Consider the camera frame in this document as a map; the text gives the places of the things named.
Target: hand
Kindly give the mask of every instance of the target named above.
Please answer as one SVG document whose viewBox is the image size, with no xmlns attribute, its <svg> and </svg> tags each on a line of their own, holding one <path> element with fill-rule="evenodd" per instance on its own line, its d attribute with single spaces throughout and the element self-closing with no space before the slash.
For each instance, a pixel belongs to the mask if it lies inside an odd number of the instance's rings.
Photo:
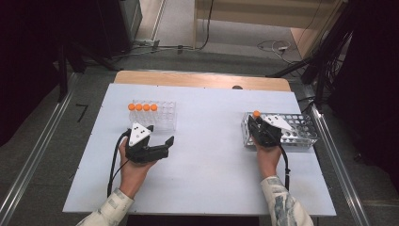
<svg viewBox="0 0 399 226">
<path fill-rule="evenodd" d="M 263 178 L 277 175 L 276 168 L 281 157 L 281 149 L 279 146 L 264 147 L 260 145 L 256 139 L 252 138 L 255 143 L 258 157 L 259 170 Z"/>
<path fill-rule="evenodd" d="M 128 161 L 125 150 L 127 139 L 128 138 L 124 139 L 120 144 L 120 165 Z M 144 179 L 146 179 L 147 172 L 149 171 L 150 167 L 152 167 L 155 163 L 156 161 L 147 164 L 137 164 L 132 161 L 128 161 L 120 169 L 120 191 L 133 199 L 141 185 L 144 183 Z"/>
</svg>

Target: white table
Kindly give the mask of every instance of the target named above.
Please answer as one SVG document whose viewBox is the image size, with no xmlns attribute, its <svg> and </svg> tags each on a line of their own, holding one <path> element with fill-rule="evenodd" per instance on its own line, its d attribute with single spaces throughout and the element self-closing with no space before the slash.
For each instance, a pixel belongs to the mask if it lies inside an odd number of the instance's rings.
<svg viewBox="0 0 399 226">
<path fill-rule="evenodd" d="M 268 214 L 256 152 L 243 146 L 244 112 L 300 113 L 292 92 L 111 84 L 73 180 L 64 212 L 91 212 L 106 198 L 115 143 L 130 125 L 133 99 L 175 101 L 177 129 L 152 134 L 151 145 L 171 135 L 169 158 L 149 172 L 129 213 L 157 215 Z M 287 147 L 290 192 L 312 216 L 335 216 L 313 148 Z M 281 158 L 278 175 L 284 180 Z M 120 183 L 117 176 L 114 187 Z"/>
</svg>

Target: orange test tube cap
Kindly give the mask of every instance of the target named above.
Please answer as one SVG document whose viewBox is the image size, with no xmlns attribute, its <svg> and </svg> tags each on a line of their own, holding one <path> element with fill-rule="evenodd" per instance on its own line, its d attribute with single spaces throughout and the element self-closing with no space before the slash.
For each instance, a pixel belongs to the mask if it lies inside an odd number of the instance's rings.
<svg viewBox="0 0 399 226">
<path fill-rule="evenodd" d="M 150 110 L 150 105 L 148 105 L 148 104 L 143 105 L 143 109 L 145 111 L 149 111 Z"/>
<path fill-rule="evenodd" d="M 151 111 L 156 111 L 158 109 L 158 106 L 156 104 L 151 105 Z"/>
<path fill-rule="evenodd" d="M 256 119 L 256 118 L 258 118 L 258 117 L 261 116 L 261 112 L 259 112 L 258 110 L 256 110 L 256 111 L 254 111 L 254 112 L 252 113 L 252 115 L 253 115 L 253 117 Z"/>
<path fill-rule="evenodd" d="M 129 108 L 129 110 L 135 110 L 135 105 L 134 104 L 129 104 L 127 106 L 127 108 Z"/>
<path fill-rule="evenodd" d="M 142 109 L 143 109 L 143 105 L 141 105 L 141 104 L 136 105 L 136 110 L 140 111 Z"/>
</svg>

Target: clear test tube rack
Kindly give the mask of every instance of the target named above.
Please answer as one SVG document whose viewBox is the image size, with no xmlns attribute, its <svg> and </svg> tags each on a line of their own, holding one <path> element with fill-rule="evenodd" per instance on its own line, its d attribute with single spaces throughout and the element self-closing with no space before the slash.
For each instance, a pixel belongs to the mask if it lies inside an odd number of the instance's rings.
<svg viewBox="0 0 399 226">
<path fill-rule="evenodd" d="M 176 102 L 151 101 L 151 100 L 133 100 L 132 103 L 141 105 L 141 110 L 130 110 L 130 122 L 138 122 L 143 126 L 153 125 L 154 131 L 174 131 L 176 129 Z"/>
<path fill-rule="evenodd" d="M 247 119 L 249 115 L 252 115 L 252 113 L 253 112 L 246 112 L 244 114 L 243 120 L 241 121 L 241 129 L 243 132 L 245 146 L 254 145 L 247 128 Z M 313 126 L 313 121 L 309 115 L 263 113 L 260 117 L 265 119 L 265 117 L 274 115 L 281 116 L 292 127 L 292 131 L 281 131 L 283 132 L 280 140 L 281 145 L 310 148 L 319 139 L 316 129 Z"/>
</svg>

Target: sleeve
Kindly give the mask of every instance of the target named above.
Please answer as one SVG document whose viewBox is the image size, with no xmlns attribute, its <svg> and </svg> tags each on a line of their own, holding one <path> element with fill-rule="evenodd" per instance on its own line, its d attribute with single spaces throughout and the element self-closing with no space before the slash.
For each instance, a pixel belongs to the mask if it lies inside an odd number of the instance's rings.
<svg viewBox="0 0 399 226">
<path fill-rule="evenodd" d="M 133 202 L 134 200 L 116 188 L 100 209 L 91 213 L 76 226 L 117 226 Z"/>
<path fill-rule="evenodd" d="M 282 185 L 278 176 L 267 177 L 261 185 L 269 207 L 272 225 L 313 225 L 309 214 Z"/>
</svg>

